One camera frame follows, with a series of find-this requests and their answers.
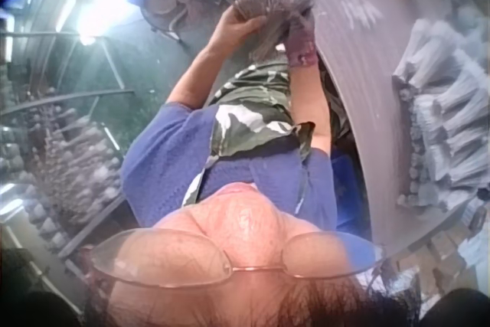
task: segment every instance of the factory floor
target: factory floor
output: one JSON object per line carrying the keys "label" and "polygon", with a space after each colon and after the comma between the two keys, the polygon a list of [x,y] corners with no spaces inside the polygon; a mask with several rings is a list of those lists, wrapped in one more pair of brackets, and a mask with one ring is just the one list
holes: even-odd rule
{"label": "factory floor", "polygon": [[[93,111],[93,120],[103,122],[124,153],[132,140],[144,129],[165,102],[178,78],[186,71],[197,53],[206,45],[214,30],[223,5],[214,5],[199,24],[189,25],[184,19],[176,28],[181,42],[151,30],[139,10],[114,25],[106,33],[106,46],[124,87],[135,95],[104,97]],[[221,71],[216,86],[223,84],[248,65],[247,50],[234,55]],[[90,46],[75,47],[59,93],[119,88],[100,41]],[[90,111],[93,101],[70,103],[79,116]]]}

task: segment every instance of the dark hair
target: dark hair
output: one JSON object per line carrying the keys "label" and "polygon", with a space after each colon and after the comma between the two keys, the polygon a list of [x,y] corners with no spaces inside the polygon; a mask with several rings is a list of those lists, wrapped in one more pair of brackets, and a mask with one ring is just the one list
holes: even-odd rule
{"label": "dark hair", "polygon": [[[412,293],[388,296],[376,291],[360,291],[352,284],[335,285],[319,289],[314,283],[303,283],[305,288],[298,296],[295,287],[286,295],[279,313],[271,320],[255,322],[251,327],[412,327],[419,325],[420,301]],[[219,311],[198,316],[199,327],[227,327]],[[154,325],[148,316],[135,316],[134,311],[116,310],[107,312],[106,305],[93,299],[87,304],[84,325],[86,327],[167,327]],[[125,320],[122,325],[116,323]]]}

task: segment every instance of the glasses lens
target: glasses lens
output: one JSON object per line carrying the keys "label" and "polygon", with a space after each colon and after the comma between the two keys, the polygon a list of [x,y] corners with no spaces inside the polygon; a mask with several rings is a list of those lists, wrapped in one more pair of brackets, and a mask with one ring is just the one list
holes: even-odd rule
{"label": "glasses lens", "polygon": [[283,251],[286,272],[297,277],[348,276],[368,270],[379,260],[379,247],[341,232],[299,235]]}
{"label": "glasses lens", "polygon": [[126,231],[96,247],[92,262],[119,280],[160,287],[218,283],[231,273],[229,260],[218,247],[184,231]]}

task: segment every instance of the fluorescent light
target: fluorescent light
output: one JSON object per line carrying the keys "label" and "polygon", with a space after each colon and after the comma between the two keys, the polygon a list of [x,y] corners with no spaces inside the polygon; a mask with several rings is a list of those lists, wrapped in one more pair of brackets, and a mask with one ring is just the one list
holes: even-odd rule
{"label": "fluorescent light", "polygon": [[[7,32],[15,31],[15,17],[10,13],[2,10],[0,8],[0,18],[5,19],[5,26]],[[5,61],[8,63],[12,62],[12,49],[14,47],[14,39],[13,38],[5,38]]]}
{"label": "fluorescent light", "polygon": [[73,11],[77,0],[67,0],[64,3],[63,9],[61,9],[60,16],[56,22],[56,32],[60,32],[63,29],[64,24],[66,23],[68,17],[70,17],[71,12]]}
{"label": "fluorescent light", "polygon": [[0,216],[3,216],[4,214],[12,212],[12,211],[16,210],[17,208],[21,207],[22,202],[23,201],[20,198],[17,198],[14,201],[8,203],[6,206],[4,206],[2,209],[0,209]]}
{"label": "fluorescent light", "polygon": [[104,34],[110,27],[138,10],[126,0],[95,0],[80,13],[77,30],[82,44],[92,44],[94,36]]}
{"label": "fluorescent light", "polygon": [[109,137],[110,141],[113,143],[114,147],[116,147],[116,149],[119,151],[121,148],[119,147],[119,145],[117,144],[116,140],[114,139],[113,135],[110,134],[110,131],[107,129],[106,126],[104,126],[104,130],[106,131],[107,133],[107,136]]}
{"label": "fluorescent light", "polygon": [[7,191],[10,191],[13,187],[15,187],[15,184],[9,183],[5,184],[0,188],[0,195],[3,195]]}

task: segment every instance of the workbench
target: workbench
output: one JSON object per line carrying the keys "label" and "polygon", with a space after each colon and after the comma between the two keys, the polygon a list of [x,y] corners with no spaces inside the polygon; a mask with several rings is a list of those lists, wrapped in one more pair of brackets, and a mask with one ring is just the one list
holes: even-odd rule
{"label": "workbench", "polygon": [[319,53],[344,102],[361,158],[373,241],[388,251],[408,246],[451,214],[423,215],[397,206],[410,185],[410,124],[391,74],[418,18],[442,18],[443,0],[368,0],[383,18],[354,29],[340,0],[319,0],[315,10]]}

